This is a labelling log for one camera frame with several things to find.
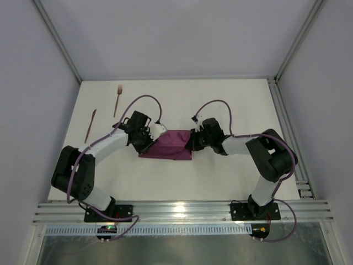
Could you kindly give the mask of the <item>purple satin napkin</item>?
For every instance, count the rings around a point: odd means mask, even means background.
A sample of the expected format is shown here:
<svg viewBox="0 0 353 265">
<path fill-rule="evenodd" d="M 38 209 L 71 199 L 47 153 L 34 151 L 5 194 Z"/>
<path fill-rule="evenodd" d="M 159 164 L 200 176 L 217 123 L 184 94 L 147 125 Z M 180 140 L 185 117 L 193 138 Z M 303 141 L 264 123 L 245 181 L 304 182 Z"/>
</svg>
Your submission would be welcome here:
<svg viewBox="0 0 353 265">
<path fill-rule="evenodd" d="M 189 130 L 168 130 L 157 139 L 140 158 L 165 159 L 175 161 L 191 161 L 192 153 L 185 148 L 190 140 Z"/>
</svg>

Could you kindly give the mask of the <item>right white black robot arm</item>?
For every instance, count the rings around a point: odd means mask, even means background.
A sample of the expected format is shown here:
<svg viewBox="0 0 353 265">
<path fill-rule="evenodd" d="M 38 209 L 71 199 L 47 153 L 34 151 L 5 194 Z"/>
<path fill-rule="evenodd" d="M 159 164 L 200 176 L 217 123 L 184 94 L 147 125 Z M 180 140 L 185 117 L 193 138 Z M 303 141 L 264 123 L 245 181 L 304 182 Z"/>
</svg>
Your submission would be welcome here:
<svg viewBox="0 0 353 265">
<path fill-rule="evenodd" d="M 258 183 L 245 204 L 245 217 L 250 220 L 266 219 L 274 204 L 274 195 L 281 183 L 290 177 L 298 163 L 293 150 L 274 129 L 255 135 L 226 135 L 215 118 L 202 120 L 192 117 L 196 128 L 190 130 L 185 148 L 201 151 L 210 147 L 222 156 L 249 155 L 260 173 Z"/>
</svg>

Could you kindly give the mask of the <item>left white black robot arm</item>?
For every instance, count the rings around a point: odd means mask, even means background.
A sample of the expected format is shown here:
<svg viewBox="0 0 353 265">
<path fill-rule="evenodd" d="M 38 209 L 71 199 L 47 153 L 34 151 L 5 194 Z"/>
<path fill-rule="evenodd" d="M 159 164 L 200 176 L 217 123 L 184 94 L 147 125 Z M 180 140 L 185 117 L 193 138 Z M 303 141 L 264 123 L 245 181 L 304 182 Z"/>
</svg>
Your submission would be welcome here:
<svg viewBox="0 0 353 265">
<path fill-rule="evenodd" d="M 80 148 L 64 147 L 51 185 L 66 193 L 69 202 L 73 198 L 96 210 L 106 211 L 114 198 L 95 186 L 95 168 L 112 153 L 128 145 L 132 145 L 139 155 L 146 153 L 167 132 L 159 121 L 149 125 L 150 121 L 150 117 L 135 111 L 99 140 Z"/>
</svg>

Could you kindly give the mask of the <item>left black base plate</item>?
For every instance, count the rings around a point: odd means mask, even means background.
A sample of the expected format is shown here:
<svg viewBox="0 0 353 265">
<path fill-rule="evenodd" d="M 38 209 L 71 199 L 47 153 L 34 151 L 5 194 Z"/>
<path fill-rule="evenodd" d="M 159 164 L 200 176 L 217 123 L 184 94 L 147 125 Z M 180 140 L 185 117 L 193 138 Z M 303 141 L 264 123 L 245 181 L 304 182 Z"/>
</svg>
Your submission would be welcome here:
<svg viewBox="0 0 353 265">
<path fill-rule="evenodd" d="M 133 205 L 131 204 L 113 204 L 106 211 L 101 213 L 109 218 L 105 218 L 94 211 L 91 207 L 86 208 L 84 222 L 132 222 Z"/>
</svg>

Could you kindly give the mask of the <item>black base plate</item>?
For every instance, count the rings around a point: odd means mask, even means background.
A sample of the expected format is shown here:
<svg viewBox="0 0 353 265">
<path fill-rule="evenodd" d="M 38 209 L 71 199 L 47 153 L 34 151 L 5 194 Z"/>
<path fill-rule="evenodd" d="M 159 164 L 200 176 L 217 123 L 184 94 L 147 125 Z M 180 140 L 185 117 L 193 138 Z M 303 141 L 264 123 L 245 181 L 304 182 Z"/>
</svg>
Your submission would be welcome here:
<svg viewBox="0 0 353 265">
<path fill-rule="evenodd" d="M 229 208 L 232 221 L 277 221 L 281 219 L 279 206 L 274 201 L 265 206 L 258 206 L 253 202 L 244 203 L 233 200 Z"/>
<path fill-rule="evenodd" d="M 105 218 L 94 211 L 91 207 L 86 208 L 84 222 L 132 222 L 133 205 L 131 204 L 113 204 L 106 211 L 101 213 L 109 218 Z"/>
</svg>

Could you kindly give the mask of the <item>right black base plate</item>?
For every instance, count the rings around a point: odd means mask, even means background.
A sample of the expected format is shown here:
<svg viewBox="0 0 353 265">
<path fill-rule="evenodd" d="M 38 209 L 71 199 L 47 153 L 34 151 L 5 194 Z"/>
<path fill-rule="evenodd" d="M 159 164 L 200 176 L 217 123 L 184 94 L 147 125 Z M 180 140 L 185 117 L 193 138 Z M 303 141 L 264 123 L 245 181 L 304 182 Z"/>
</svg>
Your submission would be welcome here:
<svg viewBox="0 0 353 265">
<path fill-rule="evenodd" d="M 279 206 L 274 201 L 265 206 L 258 206 L 253 202 L 244 203 L 233 200 L 229 208 L 232 221 L 277 221 L 281 219 Z"/>
</svg>

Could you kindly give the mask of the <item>right side aluminium rail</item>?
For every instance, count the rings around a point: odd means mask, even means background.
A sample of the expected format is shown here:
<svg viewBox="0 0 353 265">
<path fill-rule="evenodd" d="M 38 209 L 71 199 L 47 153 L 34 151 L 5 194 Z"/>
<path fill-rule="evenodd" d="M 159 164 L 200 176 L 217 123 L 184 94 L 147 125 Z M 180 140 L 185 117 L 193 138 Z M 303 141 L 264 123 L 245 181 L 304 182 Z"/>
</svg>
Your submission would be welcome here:
<svg viewBox="0 0 353 265">
<path fill-rule="evenodd" d="M 283 139 L 297 156 L 298 163 L 295 169 L 295 180 L 299 197 L 301 199 L 316 200 L 280 87 L 274 78 L 267 79 L 267 82 L 283 134 Z"/>
</svg>

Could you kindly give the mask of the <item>aluminium rail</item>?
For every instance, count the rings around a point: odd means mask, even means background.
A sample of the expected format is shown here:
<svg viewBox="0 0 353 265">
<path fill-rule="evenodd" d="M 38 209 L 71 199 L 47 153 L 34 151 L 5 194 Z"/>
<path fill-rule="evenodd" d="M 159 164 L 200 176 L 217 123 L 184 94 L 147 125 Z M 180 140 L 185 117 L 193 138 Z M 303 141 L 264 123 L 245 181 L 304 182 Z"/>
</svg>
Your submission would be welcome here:
<svg viewBox="0 0 353 265">
<path fill-rule="evenodd" d="M 316 200 L 280 87 L 274 78 L 267 79 L 267 82 L 283 134 L 283 139 L 297 156 L 298 163 L 295 169 L 295 180 L 299 197 L 301 199 Z"/>
<path fill-rule="evenodd" d="M 122 201 L 133 206 L 141 224 L 218 224 L 231 223 L 228 201 Z M 289 200 L 298 222 L 333 221 L 333 212 L 325 200 Z M 33 224 L 82 224 L 84 210 L 77 203 L 52 201 L 38 205 Z"/>
</svg>

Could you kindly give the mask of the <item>front aluminium rail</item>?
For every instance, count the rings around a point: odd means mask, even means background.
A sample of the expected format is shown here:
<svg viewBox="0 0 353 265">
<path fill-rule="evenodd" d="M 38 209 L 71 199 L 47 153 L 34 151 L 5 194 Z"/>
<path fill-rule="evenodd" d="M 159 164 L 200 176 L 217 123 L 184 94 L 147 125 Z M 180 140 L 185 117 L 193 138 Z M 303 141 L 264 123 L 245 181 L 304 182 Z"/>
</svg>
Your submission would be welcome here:
<svg viewBox="0 0 353 265">
<path fill-rule="evenodd" d="M 133 206 L 141 224 L 218 224 L 231 223 L 228 201 L 122 201 Z M 298 222 L 333 221 L 333 212 L 325 200 L 289 200 Z M 33 224 L 82 224 L 84 210 L 77 203 L 52 201 L 38 205 Z"/>
</svg>

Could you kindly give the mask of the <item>left corner aluminium post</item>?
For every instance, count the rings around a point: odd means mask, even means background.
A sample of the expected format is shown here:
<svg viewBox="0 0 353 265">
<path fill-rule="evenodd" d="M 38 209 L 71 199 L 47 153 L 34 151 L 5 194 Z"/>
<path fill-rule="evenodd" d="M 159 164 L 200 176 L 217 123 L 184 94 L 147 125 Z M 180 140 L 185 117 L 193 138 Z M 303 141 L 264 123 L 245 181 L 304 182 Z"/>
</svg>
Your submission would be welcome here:
<svg viewBox="0 0 353 265">
<path fill-rule="evenodd" d="M 62 41 L 58 31 L 56 30 L 56 27 L 54 23 L 52 22 L 48 12 L 46 11 L 42 1 L 40 0 L 31 0 L 32 5 L 34 6 L 37 14 L 39 15 L 40 19 L 42 20 L 42 23 L 44 27 L 47 29 L 49 35 L 51 36 L 53 42 L 55 43 L 56 47 L 58 48 L 62 58 L 64 59 L 65 63 L 69 67 L 70 71 L 74 75 L 76 81 L 81 84 L 82 83 L 82 77 L 79 74 L 68 50 L 65 47 L 64 42 Z"/>
</svg>

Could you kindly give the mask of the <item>corner aluminium post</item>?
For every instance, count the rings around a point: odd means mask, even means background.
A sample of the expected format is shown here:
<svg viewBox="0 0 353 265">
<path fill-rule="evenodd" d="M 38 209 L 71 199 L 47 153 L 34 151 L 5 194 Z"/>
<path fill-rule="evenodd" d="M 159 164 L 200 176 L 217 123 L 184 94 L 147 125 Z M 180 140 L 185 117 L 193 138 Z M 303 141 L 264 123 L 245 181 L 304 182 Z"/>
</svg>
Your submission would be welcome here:
<svg viewBox="0 0 353 265">
<path fill-rule="evenodd" d="M 42 20 L 42 23 L 44 27 L 47 29 L 49 35 L 51 36 L 53 42 L 55 43 L 56 47 L 58 48 L 62 58 L 64 59 L 65 63 L 69 67 L 70 71 L 74 75 L 76 81 L 81 84 L 82 83 L 82 77 L 79 74 L 68 50 L 65 47 L 64 42 L 62 41 L 58 31 L 56 30 L 56 27 L 54 23 L 52 22 L 48 12 L 46 11 L 42 1 L 40 0 L 31 0 L 32 5 L 34 6 L 37 14 L 39 15 L 40 19 Z"/>
<path fill-rule="evenodd" d="M 299 51 L 302 43 L 304 42 L 306 36 L 308 35 L 309 31 L 311 30 L 314 22 L 318 18 L 321 10 L 326 4 L 326 0 L 316 0 L 314 1 L 313 5 L 311 6 L 308 14 L 306 15 L 302 25 L 299 28 L 286 56 L 284 57 L 277 74 L 274 77 L 276 83 L 278 83 L 281 77 L 284 75 L 285 71 L 289 67 L 291 61 L 293 60 L 296 53 Z"/>
</svg>

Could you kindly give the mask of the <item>right corner aluminium post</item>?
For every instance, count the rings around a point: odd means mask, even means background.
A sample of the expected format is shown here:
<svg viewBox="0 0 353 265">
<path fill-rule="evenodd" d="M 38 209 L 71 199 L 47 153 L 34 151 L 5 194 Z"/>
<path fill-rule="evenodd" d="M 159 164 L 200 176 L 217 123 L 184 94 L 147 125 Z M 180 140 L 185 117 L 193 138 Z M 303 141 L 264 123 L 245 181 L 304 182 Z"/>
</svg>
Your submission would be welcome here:
<svg viewBox="0 0 353 265">
<path fill-rule="evenodd" d="M 311 30 L 314 22 L 318 18 L 321 10 L 326 4 L 326 0 L 316 0 L 314 1 L 313 5 L 311 6 L 308 14 L 306 15 L 302 25 L 299 28 L 286 56 L 284 57 L 277 74 L 274 77 L 276 83 L 278 83 L 281 77 L 284 75 L 285 71 L 289 67 L 291 61 L 293 60 L 296 53 L 299 51 L 302 43 L 304 42 L 306 36 L 308 35 L 309 31 Z"/>
</svg>

